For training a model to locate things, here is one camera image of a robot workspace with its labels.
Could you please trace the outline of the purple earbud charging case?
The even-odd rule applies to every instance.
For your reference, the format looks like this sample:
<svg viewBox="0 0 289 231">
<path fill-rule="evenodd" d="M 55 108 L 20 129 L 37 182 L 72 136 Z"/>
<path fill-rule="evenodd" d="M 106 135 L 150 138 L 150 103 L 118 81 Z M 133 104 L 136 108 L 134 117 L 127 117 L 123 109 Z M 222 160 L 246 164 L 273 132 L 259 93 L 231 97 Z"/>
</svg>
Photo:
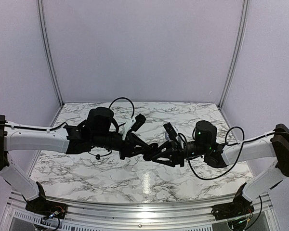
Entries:
<svg viewBox="0 0 289 231">
<path fill-rule="evenodd" d="M 165 139 L 170 140 L 169 135 L 167 132 L 165 132 Z"/>
</svg>

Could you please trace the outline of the black earbud charging case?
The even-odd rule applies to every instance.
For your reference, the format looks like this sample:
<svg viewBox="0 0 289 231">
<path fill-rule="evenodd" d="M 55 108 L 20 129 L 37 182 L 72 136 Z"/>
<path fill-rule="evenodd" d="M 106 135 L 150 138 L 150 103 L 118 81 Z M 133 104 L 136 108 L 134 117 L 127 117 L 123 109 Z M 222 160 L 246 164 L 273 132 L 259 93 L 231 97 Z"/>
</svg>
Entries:
<svg viewBox="0 0 289 231">
<path fill-rule="evenodd" d="M 151 161 L 152 157 L 155 155 L 155 152 L 158 150 L 158 143 L 154 142 L 149 144 L 149 148 L 143 151 L 143 160 Z"/>
</svg>

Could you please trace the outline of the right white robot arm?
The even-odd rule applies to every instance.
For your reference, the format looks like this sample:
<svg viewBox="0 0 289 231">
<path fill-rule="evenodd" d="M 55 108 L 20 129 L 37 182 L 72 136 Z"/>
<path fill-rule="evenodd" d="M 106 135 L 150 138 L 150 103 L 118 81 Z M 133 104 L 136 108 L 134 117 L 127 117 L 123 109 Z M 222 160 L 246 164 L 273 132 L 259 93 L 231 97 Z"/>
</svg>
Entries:
<svg viewBox="0 0 289 231">
<path fill-rule="evenodd" d="M 260 194 L 289 178 L 289 129 L 277 124 L 275 129 L 251 139 L 234 143 L 217 143 L 217 128 L 209 121 L 201 120 L 195 125 L 193 141 L 185 141 L 170 123 L 164 125 L 170 142 L 154 150 L 152 161 L 168 166 L 183 165 L 184 161 L 203 157 L 212 168 L 234 167 L 242 161 L 265 157 L 274 158 L 274 163 L 253 181 L 243 184 L 229 205 L 229 212 L 240 215 Z"/>
</svg>

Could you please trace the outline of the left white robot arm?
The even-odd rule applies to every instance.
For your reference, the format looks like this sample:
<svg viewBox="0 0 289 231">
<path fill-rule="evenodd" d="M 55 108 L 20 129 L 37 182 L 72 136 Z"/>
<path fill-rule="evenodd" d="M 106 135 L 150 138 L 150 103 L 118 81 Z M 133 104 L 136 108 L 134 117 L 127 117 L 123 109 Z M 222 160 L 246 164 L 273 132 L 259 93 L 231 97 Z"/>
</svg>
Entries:
<svg viewBox="0 0 289 231">
<path fill-rule="evenodd" d="M 142 114 L 124 124 L 122 133 L 114 119 L 114 112 L 106 107 L 89 111 L 88 117 L 77 126 L 66 124 L 57 127 L 23 126 L 8 122 L 0 115 L 0 176 L 17 191 L 27 203 L 41 214 L 51 210 L 43 187 L 28 177 L 8 155 L 15 150 L 46 150 L 64 154 L 82 154 L 94 147 L 118 151 L 120 158 L 133 157 L 152 151 L 147 143 L 135 135 L 144 124 Z"/>
</svg>

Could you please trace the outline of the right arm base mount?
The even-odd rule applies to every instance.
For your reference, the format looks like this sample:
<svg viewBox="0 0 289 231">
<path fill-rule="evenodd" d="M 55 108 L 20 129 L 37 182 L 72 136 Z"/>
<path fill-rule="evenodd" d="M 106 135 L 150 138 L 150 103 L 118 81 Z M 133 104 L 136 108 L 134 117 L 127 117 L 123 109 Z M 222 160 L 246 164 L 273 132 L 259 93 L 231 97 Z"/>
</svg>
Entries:
<svg viewBox="0 0 289 231">
<path fill-rule="evenodd" d="M 254 212 L 252 201 L 243 197 L 243 189 L 246 185 L 247 183 L 244 183 L 239 187 L 232 202 L 214 205 L 212 207 L 211 214 L 216 220 L 234 218 Z"/>
</svg>

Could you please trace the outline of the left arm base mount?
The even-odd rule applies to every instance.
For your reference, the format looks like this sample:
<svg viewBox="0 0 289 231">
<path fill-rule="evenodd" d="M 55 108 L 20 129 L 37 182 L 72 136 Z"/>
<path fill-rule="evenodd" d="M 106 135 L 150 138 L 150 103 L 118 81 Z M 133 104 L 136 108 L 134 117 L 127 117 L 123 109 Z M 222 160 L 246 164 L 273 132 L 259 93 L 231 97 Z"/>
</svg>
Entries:
<svg viewBox="0 0 289 231">
<path fill-rule="evenodd" d="M 26 201 L 26 210 L 46 217 L 50 217 L 51 214 L 58 212 L 58 214 L 55 215 L 59 219 L 64 219 L 66 216 L 67 204 L 48 200 L 42 185 L 37 181 L 36 185 L 38 188 L 37 198 L 27 200 L 23 196 L 23 199 Z"/>
</svg>

